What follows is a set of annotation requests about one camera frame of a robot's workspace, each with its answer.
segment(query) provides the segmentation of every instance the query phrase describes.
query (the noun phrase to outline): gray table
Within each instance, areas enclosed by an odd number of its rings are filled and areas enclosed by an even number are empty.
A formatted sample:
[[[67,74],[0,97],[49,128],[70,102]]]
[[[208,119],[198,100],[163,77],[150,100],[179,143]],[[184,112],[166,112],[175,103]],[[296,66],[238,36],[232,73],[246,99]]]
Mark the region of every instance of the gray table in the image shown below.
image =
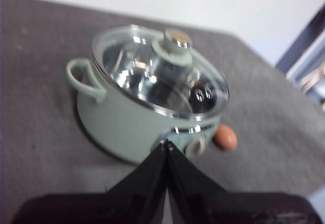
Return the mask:
[[[36,0],[1,0],[1,217],[28,198],[103,192],[135,166],[100,150],[76,119],[69,59],[88,56],[108,26],[162,24]],[[180,27],[229,83],[223,122],[239,147],[210,144],[194,164],[228,190],[306,196],[325,184],[325,114],[238,38]],[[165,223],[170,223],[166,210]]]

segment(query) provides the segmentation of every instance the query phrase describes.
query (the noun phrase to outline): egg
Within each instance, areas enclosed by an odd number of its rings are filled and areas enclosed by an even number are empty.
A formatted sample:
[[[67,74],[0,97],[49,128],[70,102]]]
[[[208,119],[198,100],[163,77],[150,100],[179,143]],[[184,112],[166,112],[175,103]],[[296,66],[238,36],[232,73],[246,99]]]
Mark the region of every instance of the egg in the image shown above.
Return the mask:
[[[214,134],[214,142],[221,148],[226,150],[234,150],[237,148],[237,136],[226,124],[220,124]]]

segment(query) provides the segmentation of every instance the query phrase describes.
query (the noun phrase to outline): black plastic part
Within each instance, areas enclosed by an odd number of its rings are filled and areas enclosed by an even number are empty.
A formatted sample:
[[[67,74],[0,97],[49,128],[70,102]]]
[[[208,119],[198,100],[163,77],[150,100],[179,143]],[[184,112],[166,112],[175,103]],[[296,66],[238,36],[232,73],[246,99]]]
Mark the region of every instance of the black plastic part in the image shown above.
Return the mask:
[[[321,223],[310,203],[283,193],[229,193],[168,143],[168,189],[184,223]]]
[[[159,145],[105,194],[48,195],[30,200],[13,224],[161,223],[167,186],[166,157],[165,146]]]
[[[166,186],[175,224],[321,224],[302,197],[227,192],[170,141],[158,145],[107,193],[33,199],[22,206],[13,223],[161,223]]]

